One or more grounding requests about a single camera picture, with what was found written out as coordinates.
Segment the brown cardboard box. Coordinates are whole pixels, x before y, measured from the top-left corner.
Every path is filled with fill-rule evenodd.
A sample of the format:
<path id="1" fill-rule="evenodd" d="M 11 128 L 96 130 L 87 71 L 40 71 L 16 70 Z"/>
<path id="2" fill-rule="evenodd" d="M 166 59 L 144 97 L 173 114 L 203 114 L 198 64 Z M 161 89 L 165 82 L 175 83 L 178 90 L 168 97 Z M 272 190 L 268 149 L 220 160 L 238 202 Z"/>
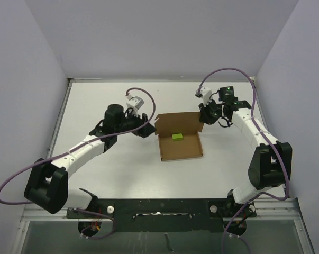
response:
<path id="1" fill-rule="evenodd" d="M 159 114 L 155 121 L 155 134 L 159 140 L 162 161 L 192 159 L 203 156 L 199 134 L 204 123 L 200 112 Z"/>

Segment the green wooden block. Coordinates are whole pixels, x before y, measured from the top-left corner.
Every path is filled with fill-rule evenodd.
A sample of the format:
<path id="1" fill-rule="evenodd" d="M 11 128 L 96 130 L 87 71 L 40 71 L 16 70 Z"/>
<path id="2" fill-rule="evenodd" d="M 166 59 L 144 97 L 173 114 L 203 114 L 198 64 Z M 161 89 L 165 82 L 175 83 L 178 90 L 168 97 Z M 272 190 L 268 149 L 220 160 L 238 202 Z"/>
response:
<path id="1" fill-rule="evenodd" d="M 171 137 L 174 141 L 180 141 L 183 139 L 183 134 L 182 133 L 175 133 L 175 134 L 172 134 Z"/>

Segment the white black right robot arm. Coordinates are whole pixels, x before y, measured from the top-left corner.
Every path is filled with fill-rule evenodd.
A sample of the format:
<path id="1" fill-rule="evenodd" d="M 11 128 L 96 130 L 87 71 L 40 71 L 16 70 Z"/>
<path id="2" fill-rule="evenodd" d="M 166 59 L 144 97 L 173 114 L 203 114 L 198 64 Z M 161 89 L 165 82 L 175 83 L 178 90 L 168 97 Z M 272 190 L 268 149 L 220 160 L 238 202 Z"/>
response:
<path id="1" fill-rule="evenodd" d="M 227 126 L 236 126 L 255 149 L 248 168 L 248 179 L 232 190 L 233 198 L 226 201 L 225 210 L 231 216 L 237 216 L 244 210 L 244 203 L 259 194 L 285 185 L 290 180 L 292 147 L 288 142 L 280 142 L 258 120 L 253 106 L 241 101 L 234 95 L 232 86 L 217 91 L 219 99 L 213 99 L 214 93 L 208 87 L 201 87 L 196 97 L 203 101 L 199 104 L 200 122 L 212 125 L 222 119 Z"/>

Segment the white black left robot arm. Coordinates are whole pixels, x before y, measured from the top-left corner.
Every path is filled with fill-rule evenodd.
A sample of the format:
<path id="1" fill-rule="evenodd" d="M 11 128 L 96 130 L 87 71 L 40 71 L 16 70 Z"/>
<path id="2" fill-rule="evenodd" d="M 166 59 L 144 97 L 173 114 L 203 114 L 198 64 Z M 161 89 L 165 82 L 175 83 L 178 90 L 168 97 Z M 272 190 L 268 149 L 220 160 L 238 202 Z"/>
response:
<path id="1" fill-rule="evenodd" d="M 111 104 L 104 119 L 77 145 L 63 155 L 49 160 L 39 159 L 32 167 L 24 197 L 51 214 L 62 208 L 78 208 L 85 217 L 97 212 L 94 195 L 82 188 L 69 189 L 69 178 L 87 162 L 105 153 L 118 135 L 133 133 L 146 138 L 155 132 L 151 117 L 125 111 L 119 104 Z"/>

